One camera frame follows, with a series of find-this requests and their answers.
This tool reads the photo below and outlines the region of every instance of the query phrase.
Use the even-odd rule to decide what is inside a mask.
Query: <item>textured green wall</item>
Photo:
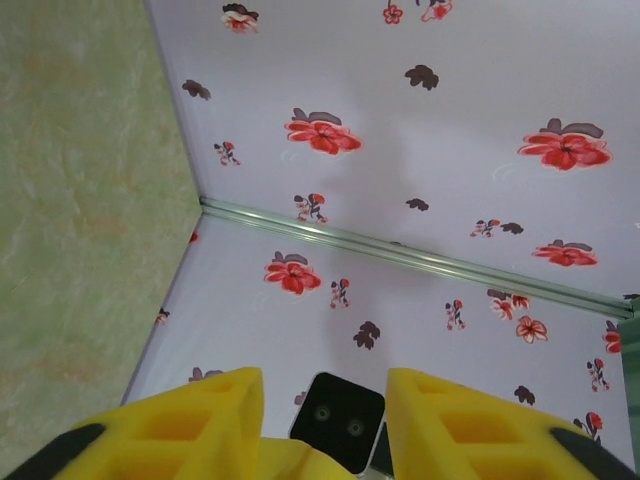
[[[0,2],[0,477],[117,405],[200,209],[140,0]]]

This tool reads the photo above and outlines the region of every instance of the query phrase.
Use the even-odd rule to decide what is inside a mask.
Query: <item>black camera module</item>
[[[319,373],[289,437],[306,442],[359,475],[371,460],[384,408],[384,397],[379,393],[330,373]]]

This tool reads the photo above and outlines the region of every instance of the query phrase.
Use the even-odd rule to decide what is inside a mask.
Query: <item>metal ceiling trim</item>
[[[634,315],[630,303],[604,295],[427,253],[326,225],[302,223],[283,215],[211,198],[201,198],[200,204],[205,215],[268,230],[317,245],[340,248],[425,273],[477,282],[498,290],[543,298],[621,321],[630,320]]]

